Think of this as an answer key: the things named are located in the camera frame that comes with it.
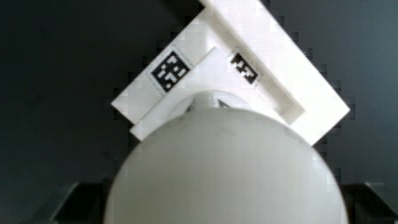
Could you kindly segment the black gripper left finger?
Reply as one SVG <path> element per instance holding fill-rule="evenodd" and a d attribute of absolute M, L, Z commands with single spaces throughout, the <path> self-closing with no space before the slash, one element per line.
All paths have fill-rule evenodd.
<path fill-rule="evenodd" d="M 104 184 L 74 182 L 49 195 L 35 212 L 44 224 L 103 224 Z"/>

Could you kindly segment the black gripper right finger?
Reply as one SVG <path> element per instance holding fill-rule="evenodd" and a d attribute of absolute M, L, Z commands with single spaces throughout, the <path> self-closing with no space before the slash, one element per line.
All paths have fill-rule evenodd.
<path fill-rule="evenodd" d="M 348 224 L 398 224 L 398 212 L 367 183 L 339 185 Z"/>

